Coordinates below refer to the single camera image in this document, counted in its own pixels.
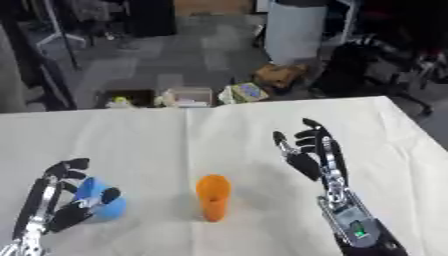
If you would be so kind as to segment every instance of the orange cup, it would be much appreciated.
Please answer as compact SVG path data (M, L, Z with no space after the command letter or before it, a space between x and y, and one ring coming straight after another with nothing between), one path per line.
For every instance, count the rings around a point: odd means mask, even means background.
M226 215L230 182L224 176L212 174L202 177L196 184L196 193L208 221L217 222Z

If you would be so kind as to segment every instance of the wall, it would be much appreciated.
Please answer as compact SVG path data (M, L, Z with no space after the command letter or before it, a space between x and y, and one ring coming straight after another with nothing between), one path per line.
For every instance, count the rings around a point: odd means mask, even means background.
M242 14L249 13L252 0L175 0L176 14L185 16L194 13Z

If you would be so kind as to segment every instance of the bag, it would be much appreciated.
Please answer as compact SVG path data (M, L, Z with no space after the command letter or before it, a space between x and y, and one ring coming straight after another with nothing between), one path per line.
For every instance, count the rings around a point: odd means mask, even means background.
M276 92L286 92L291 89L293 83L299 76L307 71L305 65L277 66L267 64L257 70L254 82L260 86L272 87Z

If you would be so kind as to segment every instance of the green led light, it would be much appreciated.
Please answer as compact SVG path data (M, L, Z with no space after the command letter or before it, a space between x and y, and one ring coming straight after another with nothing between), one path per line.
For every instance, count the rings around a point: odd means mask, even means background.
M355 221L352 223L353 230L355 231L356 237L363 237L366 235L366 231L364 230L364 227L359 221Z
M362 232L362 231L355 232L355 236L357 236L357 237L364 236L365 234L366 234L366 232Z

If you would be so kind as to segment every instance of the robotic arm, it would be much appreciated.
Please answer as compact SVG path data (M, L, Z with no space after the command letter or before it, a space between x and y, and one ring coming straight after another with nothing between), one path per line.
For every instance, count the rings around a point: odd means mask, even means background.
M291 147L281 132L274 132L274 141L288 164L313 181L321 179L325 194L317 198L317 203L342 254L407 256L397 239L351 191L338 142L318 122L303 119L303 123L310 129L295 135L298 148Z
M120 191L110 188L102 197L72 201L55 212L62 190L76 193L77 187L67 179L82 180L86 177L79 172L88 168L89 159L79 158L62 161L53 165L37 179L17 218L12 243L0 250L0 256L43 256L48 250L40 239L48 232L60 232L93 216L92 209L118 198Z

